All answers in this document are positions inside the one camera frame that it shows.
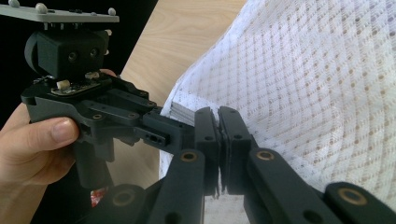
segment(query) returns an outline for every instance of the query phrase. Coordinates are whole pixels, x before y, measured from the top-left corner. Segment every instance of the wooden table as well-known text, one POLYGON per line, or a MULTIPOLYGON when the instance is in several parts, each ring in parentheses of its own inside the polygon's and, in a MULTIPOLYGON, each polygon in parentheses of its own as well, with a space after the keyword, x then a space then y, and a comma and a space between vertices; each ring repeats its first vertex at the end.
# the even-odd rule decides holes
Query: wooden table
MULTIPOLYGON (((159 0, 121 78, 149 92, 162 106, 177 79, 233 22, 244 0, 159 0)), ((115 141, 108 165, 115 184, 143 188, 158 180, 159 152, 142 141, 133 147, 115 141)))

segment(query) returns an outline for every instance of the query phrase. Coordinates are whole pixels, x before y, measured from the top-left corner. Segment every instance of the white fabric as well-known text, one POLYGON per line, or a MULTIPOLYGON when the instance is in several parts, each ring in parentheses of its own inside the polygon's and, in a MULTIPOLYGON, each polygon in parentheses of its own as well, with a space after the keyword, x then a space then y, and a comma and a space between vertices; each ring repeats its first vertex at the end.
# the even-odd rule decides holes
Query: white fabric
MULTIPOLYGON (((193 124, 197 109, 232 107, 311 186, 351 182, 396 210, 395 21, 389 0, 248 0, 162 114, 193 124)), ((205 223, 247 222, 234 198, 210 201, 205 223)))

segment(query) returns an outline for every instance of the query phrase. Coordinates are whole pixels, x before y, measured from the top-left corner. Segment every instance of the gray metal plate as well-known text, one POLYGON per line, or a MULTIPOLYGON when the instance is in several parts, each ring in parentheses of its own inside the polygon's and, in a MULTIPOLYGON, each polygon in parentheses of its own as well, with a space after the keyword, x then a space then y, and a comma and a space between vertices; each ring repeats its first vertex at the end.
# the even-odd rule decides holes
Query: gray metal plate
POLYGON ((34 7, 11 7, 0 4, 0 15, 40 22, 119 22, 118 16, 104 14, 76 13, 64 10, 54 10, 47 14, 39 14, 34 7))

